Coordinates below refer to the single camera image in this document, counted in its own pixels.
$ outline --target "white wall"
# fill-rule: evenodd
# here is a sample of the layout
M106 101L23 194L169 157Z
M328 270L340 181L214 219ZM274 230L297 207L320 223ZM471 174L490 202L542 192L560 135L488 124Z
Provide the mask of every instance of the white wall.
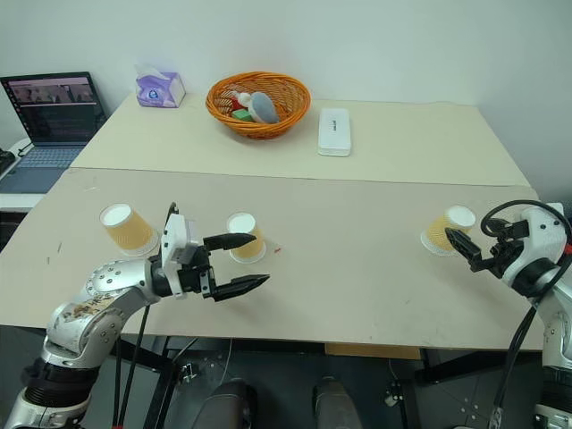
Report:
M111 110L136 62L196 93L269 70L317 98L478 105L541 197L572 202L571 22L570 0L4 0L0 75L89 71ZM23 136L3 93L0 146Z

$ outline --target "laptop keyboard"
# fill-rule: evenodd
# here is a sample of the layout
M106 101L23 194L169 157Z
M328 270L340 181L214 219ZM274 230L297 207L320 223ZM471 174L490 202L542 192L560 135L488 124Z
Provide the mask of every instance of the laptop keyboard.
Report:
M83 147L34 147L18 163L19 167L68 168Z

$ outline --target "yellow paper cup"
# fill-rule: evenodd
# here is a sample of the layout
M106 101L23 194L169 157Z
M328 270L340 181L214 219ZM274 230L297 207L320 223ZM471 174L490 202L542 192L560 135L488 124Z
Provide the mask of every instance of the yellow paper cup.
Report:
M445 214L433 221L431 226L421 234L423 245L435 255L451 257L457 251L451 246L445 228L454 228L467 233L475 225L475 214L464 206L449 207Z
M257 237L239 248L231 250L231 257L241 264L253 264L262 259L266 253L266 244L262 232L258 228L257 220L250 213L235 213L226 222L228 232L242 232Z
M99 215L101 224L125 255L140 257L155 248L157 232L128 204L113 204Z

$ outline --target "laptop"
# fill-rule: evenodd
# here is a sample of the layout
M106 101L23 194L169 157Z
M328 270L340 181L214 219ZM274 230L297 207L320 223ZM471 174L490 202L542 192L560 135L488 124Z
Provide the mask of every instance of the laptop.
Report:
M107 119L86 71L0 78L34 147L0 193L45 194Z

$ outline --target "orange basket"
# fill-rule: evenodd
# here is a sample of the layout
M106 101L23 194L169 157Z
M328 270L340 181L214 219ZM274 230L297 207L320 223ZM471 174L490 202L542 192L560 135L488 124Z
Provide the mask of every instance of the orange basket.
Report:
M232 91L266 93L273 101L278 123L246 122L234 119ZM237 74L216 83L206 96L206 108L216 119L241 136L249 139L274 139L298 122L310 107L310 93L306 87L284 74L253 71Z

